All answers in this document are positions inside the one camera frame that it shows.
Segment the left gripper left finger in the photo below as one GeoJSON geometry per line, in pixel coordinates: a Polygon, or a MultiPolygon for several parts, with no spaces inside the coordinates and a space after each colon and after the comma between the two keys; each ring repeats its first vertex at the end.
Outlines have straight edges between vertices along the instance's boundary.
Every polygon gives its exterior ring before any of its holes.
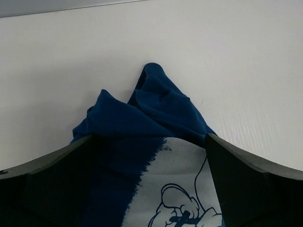
{"type": "Polygon", "coordinates": [[[2,227],[77,227],[86,200],[95,138],[0,172],[2,227]]]}

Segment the blue t shirt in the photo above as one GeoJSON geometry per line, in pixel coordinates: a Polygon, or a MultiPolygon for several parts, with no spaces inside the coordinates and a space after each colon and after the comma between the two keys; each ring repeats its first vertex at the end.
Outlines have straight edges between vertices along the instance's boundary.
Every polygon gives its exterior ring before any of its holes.
{"type": "Polygon", "coordinates": [[[97,161],[82,227],[223,227],[205,152],[212,133],[156,63],[127,103],[102,90],[73,140],[93,135],[97,161]]]}

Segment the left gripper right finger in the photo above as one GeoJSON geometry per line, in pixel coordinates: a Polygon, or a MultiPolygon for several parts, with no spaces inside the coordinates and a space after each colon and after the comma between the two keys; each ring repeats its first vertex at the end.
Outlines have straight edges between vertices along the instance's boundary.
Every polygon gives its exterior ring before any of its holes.
{"type": "Polygon", "coordinates": [[[301,227],[303,173],[242,150],[214,134],[206,155],[227,227],[301,227]]]}

